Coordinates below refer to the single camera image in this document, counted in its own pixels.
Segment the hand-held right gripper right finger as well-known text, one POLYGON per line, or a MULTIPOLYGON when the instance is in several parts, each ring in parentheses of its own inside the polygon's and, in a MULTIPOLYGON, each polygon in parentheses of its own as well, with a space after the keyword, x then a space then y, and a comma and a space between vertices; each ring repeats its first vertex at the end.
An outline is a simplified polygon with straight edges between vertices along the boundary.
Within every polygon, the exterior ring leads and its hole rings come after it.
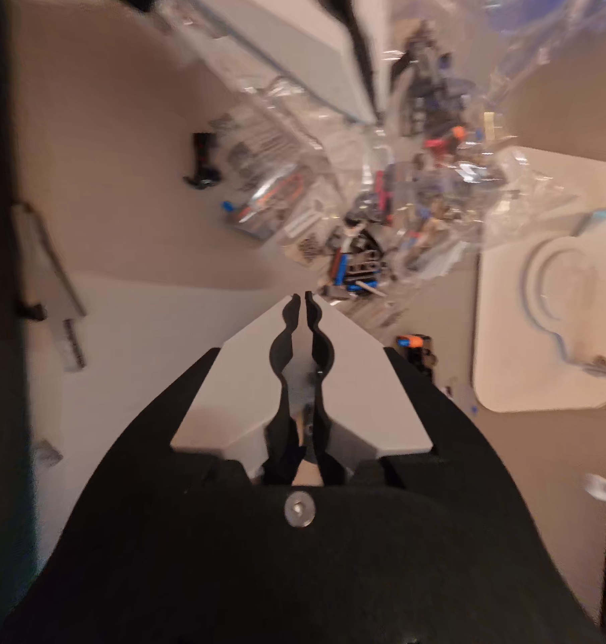
POLYGON ((433 448, 382 343, 319 295, 306 292, 316 367, 311 441, 323 482, 361 463, 433 448))

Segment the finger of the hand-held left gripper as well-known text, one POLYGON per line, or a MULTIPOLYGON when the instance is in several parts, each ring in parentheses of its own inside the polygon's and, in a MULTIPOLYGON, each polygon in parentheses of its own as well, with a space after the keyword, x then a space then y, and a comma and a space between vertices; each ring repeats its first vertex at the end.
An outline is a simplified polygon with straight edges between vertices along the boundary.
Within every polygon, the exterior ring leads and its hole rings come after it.
POLYGON ((388 54, 391 44, 389 1, 354 1, 353 9, 371 63, 374 113, 381 117, 388 105, 391 76, 388 54))
POLYGON ((201 10, 324 106, 379 121, 379 1, 202 1, 201 10))

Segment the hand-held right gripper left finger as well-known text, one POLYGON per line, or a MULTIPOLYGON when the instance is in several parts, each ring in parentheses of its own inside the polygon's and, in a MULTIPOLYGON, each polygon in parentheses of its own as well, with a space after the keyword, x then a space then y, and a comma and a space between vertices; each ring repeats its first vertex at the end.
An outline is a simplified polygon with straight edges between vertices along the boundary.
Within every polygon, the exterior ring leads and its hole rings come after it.
POLYGON ((223 344, 171 440, 175 452, 235 461, 257 479, 298 446, 283 371, 300 304, 285 297, 223 344))

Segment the lego car model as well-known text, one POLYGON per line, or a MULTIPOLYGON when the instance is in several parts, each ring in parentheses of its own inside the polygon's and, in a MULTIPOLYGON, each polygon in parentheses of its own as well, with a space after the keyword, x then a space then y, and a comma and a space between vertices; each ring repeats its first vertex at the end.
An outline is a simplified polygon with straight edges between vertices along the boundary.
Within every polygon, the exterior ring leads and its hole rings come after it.
POLYGON ((414 366, 420 374, 434 382, 434 371, 438 359, 433 351, 432 337, 424 334, 397 335, 395 342, 407 362, 414 366))

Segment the clear bag of small lego parts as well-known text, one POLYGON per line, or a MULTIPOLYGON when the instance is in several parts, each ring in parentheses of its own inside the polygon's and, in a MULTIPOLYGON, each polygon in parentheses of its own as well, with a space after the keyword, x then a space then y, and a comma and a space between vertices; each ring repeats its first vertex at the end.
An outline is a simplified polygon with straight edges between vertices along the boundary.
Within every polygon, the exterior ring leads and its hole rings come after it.
POLYGON ((359 125, 260 66, 215 67, 234 105, 211 122, 216 161, 234 179, 236 230, 267 241, 310 271, 330 264, 326 240, 346 218, 390 225, 399 237, 389 297, 340 305, 374 318, 404 310, 425 282, 482 248, 486 215, 508 185, 499 154, 511 137, 475 128, 476 85, 411 54, 382 125, 359 125))

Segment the clear bag of lego liftarms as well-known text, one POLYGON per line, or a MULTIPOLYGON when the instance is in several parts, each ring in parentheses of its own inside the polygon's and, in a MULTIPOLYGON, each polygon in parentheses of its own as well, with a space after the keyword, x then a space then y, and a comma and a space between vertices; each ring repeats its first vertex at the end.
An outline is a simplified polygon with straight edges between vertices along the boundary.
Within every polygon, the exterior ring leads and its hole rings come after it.
POLYGON ((346 218, 326 240, 330 264, 318 293, 330 302, 385 300, 399 237, 390 225, 346 218))

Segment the black hooked lego part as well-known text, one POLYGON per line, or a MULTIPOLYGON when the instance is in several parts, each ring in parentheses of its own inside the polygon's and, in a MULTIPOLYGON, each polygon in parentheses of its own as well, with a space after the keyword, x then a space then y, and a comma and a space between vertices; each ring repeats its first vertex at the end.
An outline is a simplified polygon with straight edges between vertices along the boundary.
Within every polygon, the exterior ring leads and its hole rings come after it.
POLYGON ((212 132, 192 134, 194 170, 184 176, 183 181, 190 187, 202 191, 217 186, 222 181, 220 169, 211 161, 211 153, 216 147, 217 137, 212 132))

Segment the white book stand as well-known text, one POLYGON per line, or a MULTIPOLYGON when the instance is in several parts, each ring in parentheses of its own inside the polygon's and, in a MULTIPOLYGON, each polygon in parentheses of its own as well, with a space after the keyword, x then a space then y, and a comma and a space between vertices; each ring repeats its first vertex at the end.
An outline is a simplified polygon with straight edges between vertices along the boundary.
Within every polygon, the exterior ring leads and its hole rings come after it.
POLYGON ((493 412, 606 405, 606 162, 499 154, 509 180, 486 215, 473 387, 493 412))

